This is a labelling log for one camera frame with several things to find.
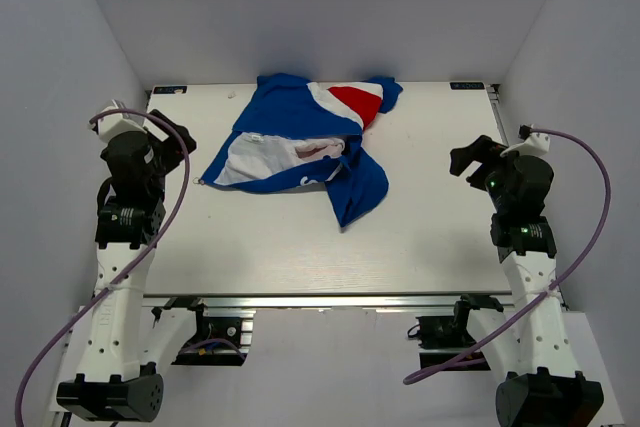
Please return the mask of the blue white red jacket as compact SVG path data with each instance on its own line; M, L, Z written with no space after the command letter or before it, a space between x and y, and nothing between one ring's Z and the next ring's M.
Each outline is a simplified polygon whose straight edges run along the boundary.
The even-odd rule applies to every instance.
M363 139L378 115L394 109L402 91L392 77L323 87L290 74L260 76L200 180L254 194L322 184L345 228L388 193L387 175Z

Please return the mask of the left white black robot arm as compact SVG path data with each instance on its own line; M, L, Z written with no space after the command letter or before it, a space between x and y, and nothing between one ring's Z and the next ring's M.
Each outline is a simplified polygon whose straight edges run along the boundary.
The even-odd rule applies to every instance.
M172 301L154 309L151 331L139 339L147 276L159 239L177 214L164 206L165 177L188 165L196 148L188 129L161 112L153 110L147 119L166 139L118 106L92 124L106 145L100 157L110 176L98 196L90 332L75 376L56 391L57 404L87 422L154 421L164 373L186 343L202 345L211 334L211 321L194 300Z

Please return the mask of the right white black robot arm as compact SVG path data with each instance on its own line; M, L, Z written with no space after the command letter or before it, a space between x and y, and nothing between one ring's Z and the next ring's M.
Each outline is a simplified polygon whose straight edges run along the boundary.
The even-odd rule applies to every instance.
M549 139L539 133L507 147L482 135L450 153L450 172L478 168L467 181L495 208L491 240L506 275L515 313L489 296L465 295L451 321L453 337L472 346L499 330L480 352L498 381L502 426L587 426L604 404L601 384L582 373L572 351L554 286L557 248L543 216L554 179L543 160Z

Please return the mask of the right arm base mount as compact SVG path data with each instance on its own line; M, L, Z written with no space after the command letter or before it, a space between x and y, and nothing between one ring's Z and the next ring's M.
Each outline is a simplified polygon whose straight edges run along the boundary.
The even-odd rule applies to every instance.
M451 315L417 317L417 323L407 331L407 338L419 344L420 368L446 362L471 347L475 340L467 331L469 314L482 309L504 312L502 304L492 296L463 294L455 302Z

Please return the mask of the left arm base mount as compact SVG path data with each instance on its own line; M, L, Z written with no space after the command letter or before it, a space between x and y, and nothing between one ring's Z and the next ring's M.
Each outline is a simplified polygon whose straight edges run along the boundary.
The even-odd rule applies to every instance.
M243 319L214 316L196 296L170 298L151 309L153 325L140 347L140 373L164 375L170 365L241 366Z

